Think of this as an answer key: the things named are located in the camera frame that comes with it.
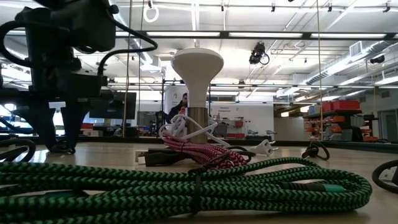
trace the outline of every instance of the red and white braided cable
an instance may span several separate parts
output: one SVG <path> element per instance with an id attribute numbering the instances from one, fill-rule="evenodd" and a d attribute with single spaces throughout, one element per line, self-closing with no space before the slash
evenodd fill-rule
<path id="1" fill-rule="evenodd" d="M 164 144 L 170 149 L 188 154 L 200 164 L 206 164 L 220 155 L 229 153 L 229 159 L 223 161 L 214 169 L 227 169 L 246 165 L 246 161 L 244 160 L 243 156 L 235 151 L 225 149 L 221 146 L 214 146 L 210 144 L 195 144 L 186 139 L 178 138 L 171 134 L 164 135 L 163 140 Z"/>

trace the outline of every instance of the braided cable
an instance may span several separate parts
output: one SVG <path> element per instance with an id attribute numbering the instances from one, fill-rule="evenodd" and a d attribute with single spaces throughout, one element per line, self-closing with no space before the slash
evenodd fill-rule
<path id="1" fill-rule="evenodd" d="M 212 159 L 226 154 L 229 154 L 229 159 L 221 162 L 220 165 L 214 167 L 213 169 L 227 169 L 236 166 L 246 165 L 246 161 L 243 156 L 230 149 L 223 148 L 221 146 L 214 146 L 210 144 L 195 144 L 188 140 L 178 138 L 173 135 L 166 135 L 163 138 L 164 144 L 170 149 L 177 152 L 185 153 L 193 157 L 193 159 L 200 164 L 207 164 Z"/>
<path id="2" fill-rule="evenodd" d="M 245 173 L 281 164 L 301 164 L 263 174 Z M 369 202 L 372 188 L 363 177 L 323 169 L 296 157 L 284 157 L 201 174 L 195 201 L 193 173 L 144 172 L 61 164 L 0 164 L 0 223 L 143 223 L 202 211 L 266 210 L 348 212 Z M 284 182 L 313 180 L 338 184 L 344 192 L 283 189 Z M 87 197 L 15 197 L 43 190 L 102 190 Z"/>

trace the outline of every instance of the white lamp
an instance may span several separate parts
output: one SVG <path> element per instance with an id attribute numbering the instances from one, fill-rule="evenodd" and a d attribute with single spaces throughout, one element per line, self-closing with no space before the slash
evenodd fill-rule
<path id="1" fill-rule="evenodd" d="M 223 58 L 209 49 L 185 49 L 175 53 L 171 59 L 171 64 L 188 88 L 188 116 L 200 126 L 207 126 L 207 87 L 223 68 Z M 196 126 L 191 125 L 191 122 L 189 122 L 188 132 L 192 133 L 194 131 L 196 131 Z M 207 136 L 201 134 L 190 140 L 194 143 L 207 143 Z"/>

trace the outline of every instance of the white lamp shade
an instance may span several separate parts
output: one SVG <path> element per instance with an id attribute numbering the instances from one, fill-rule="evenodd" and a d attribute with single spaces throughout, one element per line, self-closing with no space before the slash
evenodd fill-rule
<path id="1" fill-rule="evenodd" d="M 188 88 L 188 107 L 206 107 L 207 87 L 224 66 L 223 58 L 209 49 L 180 50 L 171 64 Z"/>

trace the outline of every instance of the desk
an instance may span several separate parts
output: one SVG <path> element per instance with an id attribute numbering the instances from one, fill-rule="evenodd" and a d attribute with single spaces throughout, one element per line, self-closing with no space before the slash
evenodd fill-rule
<path id="1" fill-rule="evenodd" d="M 113 133 L 118 129 L 121 128 L 120 126 L 94 126 L 94 131 L 102 131 L 103 137 L 112 137 Z M 138 138 L 138 127 L 126 127 L 126 137 L 128 138 Z"/>

